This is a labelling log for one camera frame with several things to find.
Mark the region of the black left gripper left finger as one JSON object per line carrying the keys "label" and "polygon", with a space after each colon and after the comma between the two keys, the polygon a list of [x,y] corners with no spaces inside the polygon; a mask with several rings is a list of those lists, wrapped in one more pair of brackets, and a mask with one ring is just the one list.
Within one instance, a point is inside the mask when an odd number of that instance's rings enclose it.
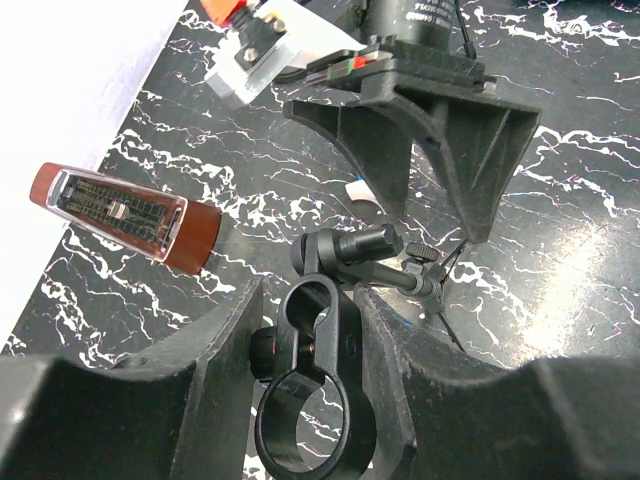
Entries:
{"label": "black left gripper left finger", "polygon": [[5,479],[238,479],[262,320],[252,280],[228,303],[108,369],[1,359]]}

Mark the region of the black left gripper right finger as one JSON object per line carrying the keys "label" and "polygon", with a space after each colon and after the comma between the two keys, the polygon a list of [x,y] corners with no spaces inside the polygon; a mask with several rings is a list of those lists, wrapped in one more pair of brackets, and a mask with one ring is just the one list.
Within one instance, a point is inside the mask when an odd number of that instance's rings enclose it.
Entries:
{"label": "black left gripper right finger", "polygon": [[502,369],[405,320],[370,288],[354,300],[378,478],[638,477],[637,358],[539,358]]}

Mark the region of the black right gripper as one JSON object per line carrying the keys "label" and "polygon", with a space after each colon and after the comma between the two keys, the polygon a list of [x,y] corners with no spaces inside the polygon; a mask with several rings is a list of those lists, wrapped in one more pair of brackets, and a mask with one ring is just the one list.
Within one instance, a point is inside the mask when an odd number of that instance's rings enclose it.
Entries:
{"label": "black right gripper", "polygon": [[[515,168],[540,124],[541,110],[496,96],[497,78],[477,60],[458,1],[351,1],[333,25],[356,34],[345,47],[304,68],[304,83],[357,91],[355,71],[397,71],[452,84],[419,92],[395,88],[414,139],[430,159],[471,242],[484,243]],[[389,216],[402,216],[409,190],[411,137],[361,106],[292,100],[283,108],[333,144]]]}

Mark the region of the blue white toy block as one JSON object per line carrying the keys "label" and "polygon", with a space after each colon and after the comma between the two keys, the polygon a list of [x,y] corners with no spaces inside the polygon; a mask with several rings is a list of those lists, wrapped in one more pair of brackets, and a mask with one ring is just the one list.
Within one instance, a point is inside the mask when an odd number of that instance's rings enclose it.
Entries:
{"label": "blue white toy block", "polygon": [[353,202],[364,201],[378,205],[377,198],[366,181],[359,177],[357,180],[347,183],[345,191],[349,199]]}

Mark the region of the black tripod stand blue mic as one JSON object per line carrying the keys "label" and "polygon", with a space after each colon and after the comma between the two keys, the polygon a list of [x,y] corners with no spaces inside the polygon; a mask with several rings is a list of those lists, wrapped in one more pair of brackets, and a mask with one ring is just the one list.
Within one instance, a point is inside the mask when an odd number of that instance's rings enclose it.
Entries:
{"label": "black tripod stand blue mic", "polygon": [[[432,247],[405,244],[391,224],[357,232],[323,228],[300,235],[291,248],[298,274],[276,325],[256,330],[249,349],[254,378],[265,384],[257,409],[257,453],[276,479],[357,479],[376,445],[374,409],[363,390],[361,311],[346,292],[358,283],[390,287],[421,299],[446,318],[443,286],[465,245],[445,259]],[[297,446],[306,401],[331,381],[342,405],[341,436],[332,453],[310,468]]]}

